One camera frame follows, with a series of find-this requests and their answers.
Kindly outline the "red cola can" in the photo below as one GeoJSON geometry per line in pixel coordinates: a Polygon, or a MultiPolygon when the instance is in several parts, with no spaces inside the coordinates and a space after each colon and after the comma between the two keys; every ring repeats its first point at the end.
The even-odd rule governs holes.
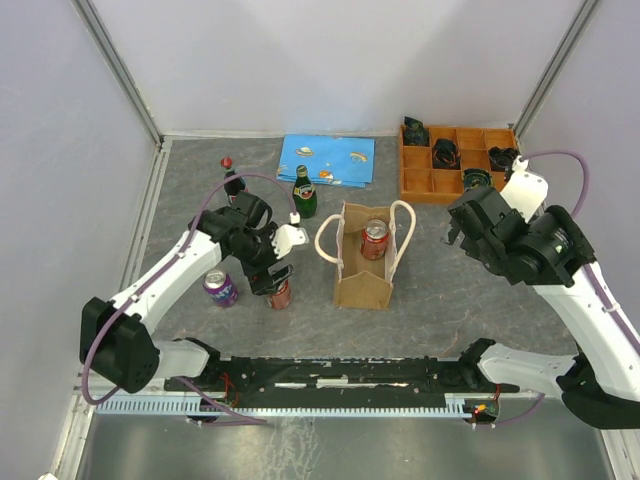
{"type": "Polygon", "coordinates": [[[291,302],[291,289],[289,281],[283,281],[276,292],[267,297],[267,302],[272,309],[282,310],[289,306],[291,302]]]}
{"type": "Polygon", "coordinates": [[[380,219],[369,220],[362,229],[361,254],[367,260],[384,257],[389,241],[389,228],[380,219]]]}

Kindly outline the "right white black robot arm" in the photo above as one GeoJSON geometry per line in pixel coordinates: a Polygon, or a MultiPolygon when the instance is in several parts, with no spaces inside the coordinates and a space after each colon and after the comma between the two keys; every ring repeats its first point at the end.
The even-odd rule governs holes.
{"type": "Polygon", "coordinates": [[[488,342],[462,362],[460,382],[481,391],[509,384],[558,398],[600,430],[639,427],[639,336],[603,279],[595,252],[563,207],[531,220],[493,187],[470,190],[447,209],[448,242],[460,238],[467,256],[510,284],[534,289],[556,312],[579,347],[550,356],[488,342]]]}

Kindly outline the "brown canvas tote bag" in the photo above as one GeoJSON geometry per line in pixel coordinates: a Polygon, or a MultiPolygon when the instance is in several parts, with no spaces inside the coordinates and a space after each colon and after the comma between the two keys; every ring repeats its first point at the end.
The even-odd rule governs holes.
{"type": "Polygon", "coordinates": [[[333,304],[345,308],[386,310],[393,293],[394,276],[416,225],[414,209],[403,200],[396,200],[386,207],[345,202],[340,212],[327,217],[316,232],[314,248],[322,259],[336,267],[333,304]],[[410,217],[409,228],[401,244],[396,239],[396,210],[399,208],[406,210],[410,217]],[[384,224],[388,235],[382,256],[369,259],[362,254],[361,248],[364,246],[365,227],[374,220],[384,224]],[[323,233],[332,222],[337,224],[334,255],[320,245],[323,233]]]}

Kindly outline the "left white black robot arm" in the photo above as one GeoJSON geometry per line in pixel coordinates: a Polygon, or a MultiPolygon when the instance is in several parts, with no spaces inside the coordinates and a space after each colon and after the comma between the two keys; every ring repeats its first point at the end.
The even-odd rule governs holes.
{"type": "Polygon", "coordinates": [[[90,299],[82,309],[79,360],[128,393],[155,378],[187,377],[209,390],[221,378],[215,350],[194,339],[156,343],[152,334],[174,303],[228,257],[239,261],[252,294],[277,292],[293,273],[281,260],[307,243],[300,215],[278,225],[259,197],[242,192],[229,206],[203,210],[177,244],[144,276],[109,300],[90,299]]]}

